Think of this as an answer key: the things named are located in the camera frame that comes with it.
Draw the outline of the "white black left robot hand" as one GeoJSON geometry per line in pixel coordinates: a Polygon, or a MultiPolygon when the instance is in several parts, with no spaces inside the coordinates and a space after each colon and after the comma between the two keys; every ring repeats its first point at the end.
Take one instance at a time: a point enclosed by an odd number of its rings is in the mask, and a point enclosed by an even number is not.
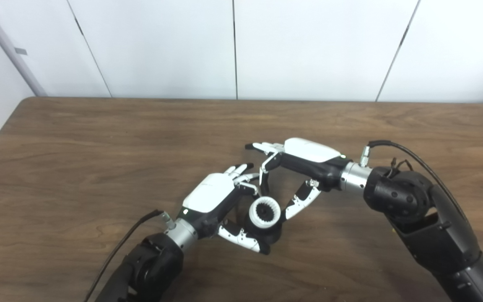
{"type": "Polygon", "coordinates": [[[165,232],[182,253],[196,241],[218,235],[253,252],[270,254],[268,243],[226,219],[243,196],[252,196],[255,200],[263,198],[260,189],[252,184],[259,174],[246,173],[251,168],[252,163],[244,163],[230,166],[224,172],[211,173],[183,200],[174,228],[165,232]]]}

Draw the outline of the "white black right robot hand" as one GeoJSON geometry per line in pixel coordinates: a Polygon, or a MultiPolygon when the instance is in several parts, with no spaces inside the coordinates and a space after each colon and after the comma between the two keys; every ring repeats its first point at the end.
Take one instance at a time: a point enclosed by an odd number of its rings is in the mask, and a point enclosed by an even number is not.
{"type": "Polygon", "coordinates": [[[339,151],[313,141],[290,138],[284,143],[249,143],[247,150],[267,156],[260,166],[259,185],[264,196],[270,194],[270,171],[283,167],[309,177],[280,212],[278,222],[285,222],[308,207],[322,191],[341,190],[342,173],[351,160],[339,151]]]}

